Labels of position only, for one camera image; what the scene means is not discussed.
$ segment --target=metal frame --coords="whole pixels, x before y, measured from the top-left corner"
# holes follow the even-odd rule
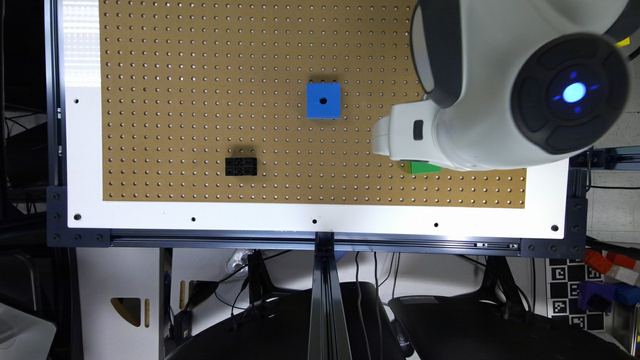
[[[333,233],[317,233],[311,290],[308,360],[351,360]]]
[[[206,247],[313,250],[315,232],[214,231],[214,230],[126,230],[69,228],[67,225],[66,138],[63,102],[64,74],[61,3],[46,2],[47,99],[49,115],[50,187],[47,190],[47,243],[54,247]],[[388,235],[335,233],[337,251],[393,251],[438,254],[472,254],[523,257],[579,258],[584,256],[586,173],[570,171],[564,239],[497,237],[451,237],[434,235]]]
[[[640,146],[592,149],[571,158],[570,165],[591,170],[640,170]]]
[[[582,258],[586,242],[586,171],[569,172],[563,239],[335,233],[336,251]],[[314,232],[120,230],[67,226],[66,187],[47,191],[47,243],[62,247],[168,247],[313,250]]]

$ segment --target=blue light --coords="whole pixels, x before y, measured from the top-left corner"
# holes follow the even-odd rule
[[[567,86],[562,92],[562,98],[568,103],[580,101],[587,94],[587,87],[580,82]]]

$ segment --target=blue block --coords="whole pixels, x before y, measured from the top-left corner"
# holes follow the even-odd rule
[[[340,84],[307,84],[307,118],[340,119]]]

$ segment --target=white panel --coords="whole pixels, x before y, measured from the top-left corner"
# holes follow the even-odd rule
[[[162,249],[78,248],[82,339],[86,360],[164,359]],[[134,327],[111,298],[139,298],[141,325]],[[149,299],[149,327],[144,303]]]

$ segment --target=black block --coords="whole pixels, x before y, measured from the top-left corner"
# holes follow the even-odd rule
[[[258,175],[258,159],[226,158],[224,159],[224,174],[225,176]]]

